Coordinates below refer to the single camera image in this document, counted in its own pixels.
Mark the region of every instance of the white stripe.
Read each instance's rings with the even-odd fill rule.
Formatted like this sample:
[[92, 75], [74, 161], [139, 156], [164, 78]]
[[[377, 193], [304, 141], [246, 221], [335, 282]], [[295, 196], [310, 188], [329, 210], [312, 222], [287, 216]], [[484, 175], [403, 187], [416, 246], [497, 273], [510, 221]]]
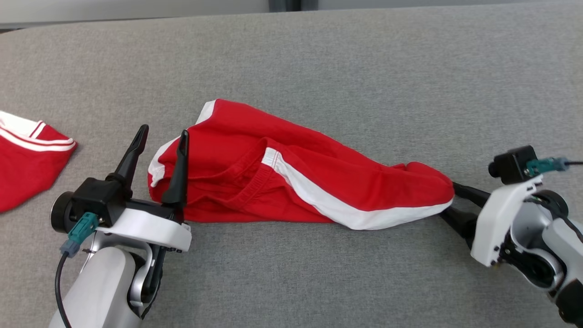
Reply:
[[73, 142], [72, 138], [69, 138], [67, 140], [41, 140], [41, 139], [29, 138], [25, 135], [19, 135], [19, 137], [21, 139], [24, 139], [25, 142], [32, 142], [34, 144], [42, 144], [42, 145], [70, 145]]
[[[216, 99], [211, 102], [205, 103], [194, 125], [200, 124], [208, 120], [213, 115], [213, 112], [215, 110], [215, 101]], [[164, 178], [164, 174], [166, 172], [164, 164], [158, 161], [160, 159], [160, 156], [162, 156], [162, 154], [164, 154], [168, 150], [170, 145], [178, 138], [179, 137], [176, 137], [170, 140], [169, 142], [166, 142], [162, 147], [160, 147], [160, 149], [158, 149], [158, 151], [154, 155], [154, 158], [150, 162], [150, 165], [147, 168], [147, 172], [150, 173], [150, 175], [152, 176], [152, 183], [150, 184], [152, 188], [158, 185], [158, 182]]]
[[170, 145], [178, 138], [179, 137], [176, 137], [160, 147], [160, 149], [158, 149], [158, 151], [154, 154], [154, 158], [150, 162], [150, 165], [147, 167], [147, 172], [152, 176], [152, 183], [150, 184], [152, 188], [156, 187], [158, 182], [164, 178], [164, 173], [166, 171], [164, 164], [158, 162], [160, 156], [162, 156], [162, 154], [164, 154]]
[[36, 129], [36, 131], [33, 133], [33, 135], [30, 136], [30, 138], [36, 139], [38, 137], [38, 135], [43, 131], [45, 125], [46, 125], [45, 122], [40, 122], [39, 123], [39, 126]]
[[424, 207], [393, 207], [387, 210], [362, 211], [330, 195], [301, 172], [283, 160], [280, 152], [273, 148], [265, 150], [261, 163], [271, 166], [293, 188], [306, 203], [322, 215], [354, 230], [377, 230], [430, 217], [449, 207], [453, 199], [445, 204]]
[[21, 146], [22, 148], [26, 148], [26, 149], [29, 149], [31, 151], [36, 151], [36, 152], [45, 152], [45, 151], [64, 152], [64, 151], [68, 151], [69, 149], [71, 149], [75, 146], [75, 142], [73, 142], [72, 144], [69, 144], [69, 145], [31, 144], [29, 142], [22, 141], [21, 139], [16, 138], [15, 136], [13, 136], [12, 134], [10, 134], [9, 132], [7, 132], [3, 129], [0, 129], [0, 137], [4, 137], [6, 140], [10, 141], [11, 143], [13, 143], [17, 146]]
[[0, 126], [16, 134], [28, 137], [39, 123], [0, 110]]
[[196, 123], [194, 125], [200, 124], [200, 123], [208, 120], [213, 115], [213, 112], [215, 111], [215, 101], [216, 101], [216, 99], [211, 101], [211, 102], [205, 103], [205, 105], [202, 108], [202, 111], [201, 111], [200, 115], [198, 116], [198, 119], [196, 120]]

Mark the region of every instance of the gray fabric surface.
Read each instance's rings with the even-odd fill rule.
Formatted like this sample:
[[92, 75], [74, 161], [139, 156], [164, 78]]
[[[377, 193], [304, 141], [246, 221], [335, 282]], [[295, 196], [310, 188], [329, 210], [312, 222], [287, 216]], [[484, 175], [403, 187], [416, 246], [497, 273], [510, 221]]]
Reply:
[[[135, 197], [148, 198], [157, 147], [217, 97], [319, 130], [381, 163], [419, 160], [485, 190], [500, 186], [487, 164], [512, 147], [583, 157], [581, 17], [583, 4], [566, 2], [1, 35], [2, 110], [43, 119], [80, 147], [51, 190], [0, 215], [0, 326], [43, 327], [57, 308], [52, 283], [65, 236], [48, 220], [56, 197], [114, 170], [148, 123], [134, 181]], [[546, 178], [577, 220], [582, 176], [573, 169]], [[481, 266], [436, 217], [369, 232], [282, 222], [192, 227], [191, 251], [166, 258], [144, 327], [567, 327], [543, 293], [511, 268]], [[66, 263], [65, 290], [82, 257]]]

